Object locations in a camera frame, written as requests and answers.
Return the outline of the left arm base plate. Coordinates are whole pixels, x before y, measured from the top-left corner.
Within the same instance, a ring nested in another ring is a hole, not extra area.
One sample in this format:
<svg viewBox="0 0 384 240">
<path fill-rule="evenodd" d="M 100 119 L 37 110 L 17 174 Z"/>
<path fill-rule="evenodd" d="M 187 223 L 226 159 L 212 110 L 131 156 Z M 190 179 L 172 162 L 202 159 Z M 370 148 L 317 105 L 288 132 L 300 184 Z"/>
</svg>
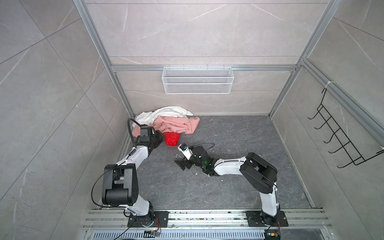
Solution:
<svg viewBox="0 0 384 240">
<path fill-rule="evenodd" d="M 166 228 L 169 220 L 167 211 L 149 212 L 146 216 L 130 216 L 127 227 L 130 228 Z"/>
</svg>

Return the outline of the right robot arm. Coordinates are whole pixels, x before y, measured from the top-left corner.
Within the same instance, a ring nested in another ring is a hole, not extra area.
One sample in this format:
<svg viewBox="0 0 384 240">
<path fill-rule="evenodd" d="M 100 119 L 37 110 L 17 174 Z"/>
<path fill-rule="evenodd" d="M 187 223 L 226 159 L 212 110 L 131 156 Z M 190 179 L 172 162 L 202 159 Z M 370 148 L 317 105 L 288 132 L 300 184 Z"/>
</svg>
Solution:
<svg viewBox="0 0 384 240">
<path fill-rule="evenodd" d="M 262 216 L 276 218 L 280 211 L 277 200 L 278 170 L 255 153 L 237 159 L 214 159 L 201 146 L 181 144 L 178 150 L 184 155 L 175 163 L 182 169 L 199 167 L 208 176 L 241 175 L 260 193 Z"/>
</svg>

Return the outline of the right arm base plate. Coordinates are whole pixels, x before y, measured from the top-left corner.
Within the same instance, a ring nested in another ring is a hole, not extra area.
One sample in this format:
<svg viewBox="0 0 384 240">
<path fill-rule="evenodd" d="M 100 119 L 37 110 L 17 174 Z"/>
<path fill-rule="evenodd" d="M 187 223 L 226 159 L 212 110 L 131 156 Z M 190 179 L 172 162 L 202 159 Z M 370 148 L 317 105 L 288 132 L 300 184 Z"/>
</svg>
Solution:
<svg viewBox="0 0 384 240">
<path fill-rule="evenodd" d="M 278 211 L 275 216 L 270 216 L 263 211 L 246 211 L 249 227 L 288 227 L 288 221 L 283 211 Z"/>
</svg>

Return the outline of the red cloth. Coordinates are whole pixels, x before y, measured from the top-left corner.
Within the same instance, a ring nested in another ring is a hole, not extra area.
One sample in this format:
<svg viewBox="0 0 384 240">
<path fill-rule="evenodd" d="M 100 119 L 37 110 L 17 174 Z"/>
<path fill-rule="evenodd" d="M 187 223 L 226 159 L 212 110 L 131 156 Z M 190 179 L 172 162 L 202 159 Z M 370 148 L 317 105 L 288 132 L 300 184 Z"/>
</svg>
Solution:
<svg viewBox="0 0 384 240">
<path fill-rule="evenodd" d="M 177 147 L 178 146 L 178 142 L 179 142 L 181 134 L 167 132 L 167 133 L 163 133 L 163 135 L 165 137 L 165 142 L 166 142 L 167 146 L 170 146 L 170 147 Z"/>
</svg>

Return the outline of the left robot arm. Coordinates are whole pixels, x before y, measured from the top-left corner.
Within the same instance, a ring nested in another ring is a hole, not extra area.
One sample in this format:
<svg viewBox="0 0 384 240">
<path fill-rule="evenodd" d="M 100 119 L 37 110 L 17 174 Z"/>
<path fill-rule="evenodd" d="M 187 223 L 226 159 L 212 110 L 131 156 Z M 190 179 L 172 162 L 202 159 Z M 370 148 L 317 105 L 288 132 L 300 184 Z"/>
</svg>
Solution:
<svg viewBox="0 0 384 240">
<path fill-rule="evenodd" d="M 102 203 L 128 210 L 133 216 L 153 221 L 154 207 L 139 194 L 137 168 L 165 139 L 164 135 L 148 125 L 140 126 L 140 135 L 134 137 L 132 150 L 124 159 L 104 169 Z"/>
</svg>

